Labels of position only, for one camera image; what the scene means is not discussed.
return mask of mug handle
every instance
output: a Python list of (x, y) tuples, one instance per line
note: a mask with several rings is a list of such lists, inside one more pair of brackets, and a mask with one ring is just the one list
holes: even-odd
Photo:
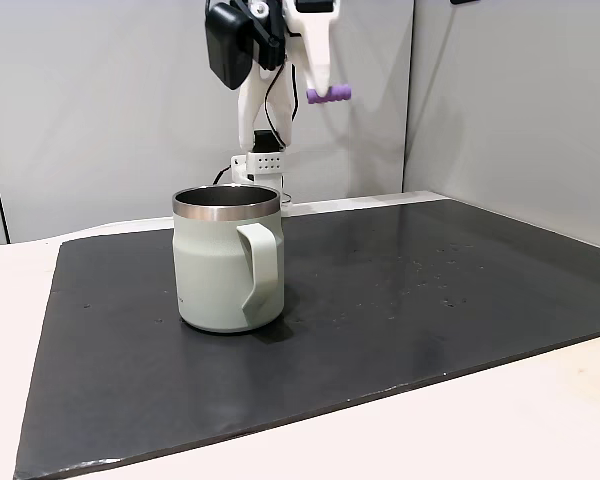
[(260, 223), (240, 225), (238, 233), (251, 246), (253, 289), (242, 304), (245, 313), (255, 313), (278, 286), (278, 246), (271, 230)]

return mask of mug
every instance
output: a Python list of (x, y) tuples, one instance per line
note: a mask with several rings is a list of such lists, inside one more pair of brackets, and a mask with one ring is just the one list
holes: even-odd
[(280, 194), (213, 185), (173, 196), (173, 260), (182, 319), (210, 332), (243, 332), (284, 306)]

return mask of black mat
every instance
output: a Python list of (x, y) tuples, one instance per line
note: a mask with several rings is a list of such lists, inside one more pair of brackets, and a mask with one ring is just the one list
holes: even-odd
[(523, 223), (438, 201), (284, 230), (285, 312), (234, 336), (180, 321), (171, 231), (64, 244), (16, 478), (196, 448), (600, 335), (600, 249)]

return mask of stainless steel rim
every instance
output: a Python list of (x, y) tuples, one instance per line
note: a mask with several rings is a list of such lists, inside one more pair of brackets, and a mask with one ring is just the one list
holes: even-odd
[(173, 213), (183, 218), (223, 222), (266, 217), (280, 211), (280, 194), (261, 185), (210, 185), (173, 196)]

